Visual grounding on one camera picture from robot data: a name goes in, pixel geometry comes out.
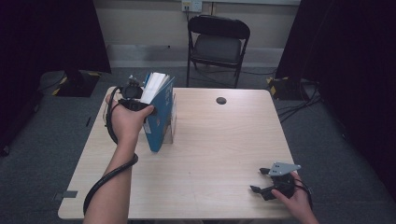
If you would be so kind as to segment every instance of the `chair leg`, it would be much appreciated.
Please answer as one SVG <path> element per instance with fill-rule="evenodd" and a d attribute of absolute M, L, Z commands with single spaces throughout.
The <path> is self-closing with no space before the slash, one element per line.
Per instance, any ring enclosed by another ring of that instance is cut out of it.
<path fill-rule="evenodd" d="M 235 70 L 235 73 L 233 74 L 235 76 L 235 83 L 233 84 L 233 88 L 236 89 L 236 86 L 238 85 L 238 79 L 239 79 L 239 74 L 241 73 L 241 68 L 237 68 Z"/>
<path fill-rule="evenodd" d="M 189 87 L 189 80 L 190 80 L 190 58 L 187 60 L 187 80 L 186 80 L 186 87 Z"/>

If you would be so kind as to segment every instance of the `fingers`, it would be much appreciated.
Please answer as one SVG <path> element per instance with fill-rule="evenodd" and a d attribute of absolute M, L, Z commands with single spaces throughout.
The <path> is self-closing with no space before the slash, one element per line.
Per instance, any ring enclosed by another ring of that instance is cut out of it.
<path fill-rule="evenodd" d="M 295 185 L 299 185 L 299 186 L 302 186 L 303 184 L 301 183 L 301 178 L 300 178 L 300 176 L 299 175 L 297 175 L 297 173 L 295 173 L 295 172 L 290 172 L 290 174 L 293 176 L 293 178 L 294 178 L 294 184 Z"/>
<path fill-rule="evenodd" d="M 286 197 L 283 193 L 281 193 L 279 190 L 277 189 L 272 189 L 271 193 L 274 194 L 274 196 L 280 200 L 282 203 L 284 203 L 285 205 L 287 205 L 289 203 L 289 199 L 288 197 Z"/>
<path fill-rule="evenodd" d="M 106 96 L 106 103 L 109 104 L 109 102 L 110 102 L 110 95 L 107 95 Z M 117 101 L 113 100 L 113 103 L 111 104 L 111 109 L 113 109 L 114 106 L 116 106 L 116 105 L 117 105 Z"/>
<path fill-rule="evenodd" d="M 110 95 L 106 96 L 106 103 L 109 104 L 110 102 Z M 114 108 L 114 106 L 116 106 L 118 103 L 117 101 L 113 100 L 113 103 L 111 104 L 112 108 Z M 142 114 L 142 116 L 145 118 L 147 117 L 149 114 L 151 114 L 151 112 L 154 110 L 154 106 L 153 105 L 149 105 L 146 108 L 138 111 L 140 114 Z"/>

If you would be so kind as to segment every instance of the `folding chair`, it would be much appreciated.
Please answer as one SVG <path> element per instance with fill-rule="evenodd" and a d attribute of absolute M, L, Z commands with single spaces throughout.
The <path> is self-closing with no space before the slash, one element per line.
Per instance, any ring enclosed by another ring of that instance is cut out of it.
<path fill-rule="evenodd" d="M 193 62 L 195 70 L 197 70 L 197 63 L 235 69 L 233 87 L 236 88 L 250 38 L 248 26 L 239 20 L 199 15 L 189 20 L 188 30 L 189 54 L 186 86 L 189 87 L 190 64 Z M 192 34 L 198 34 L 195 43 Z"/>

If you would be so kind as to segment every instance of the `black curtain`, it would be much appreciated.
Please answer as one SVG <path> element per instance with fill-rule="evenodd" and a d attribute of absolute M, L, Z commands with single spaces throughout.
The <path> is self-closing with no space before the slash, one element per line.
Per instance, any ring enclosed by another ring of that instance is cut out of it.
<path fill-rule="evenodd" d="M 67 66 L 111 72 L 92 0 L 0 3 L 0 150 L 30 113 L 41 76 Z"/>
<path fill-rule="evenodd" d="M 302 0 L 276 77 L 319 82 L 347 139 L 396 199 L 394 22 L 395 1 Z"/>

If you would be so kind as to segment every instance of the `chair backrest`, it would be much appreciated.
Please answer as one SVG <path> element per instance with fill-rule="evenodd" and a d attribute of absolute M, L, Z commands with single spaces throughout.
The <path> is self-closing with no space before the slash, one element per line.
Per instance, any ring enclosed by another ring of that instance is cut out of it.
<path fill-rule="evenodd" d="M 210 15 L 199 15 L 191 18 L 188 24 L 191 32 L 203 35 L 228 36 L 232 38 L 248 40 L 250 29 L 239 20 L 222 18 Z"/>

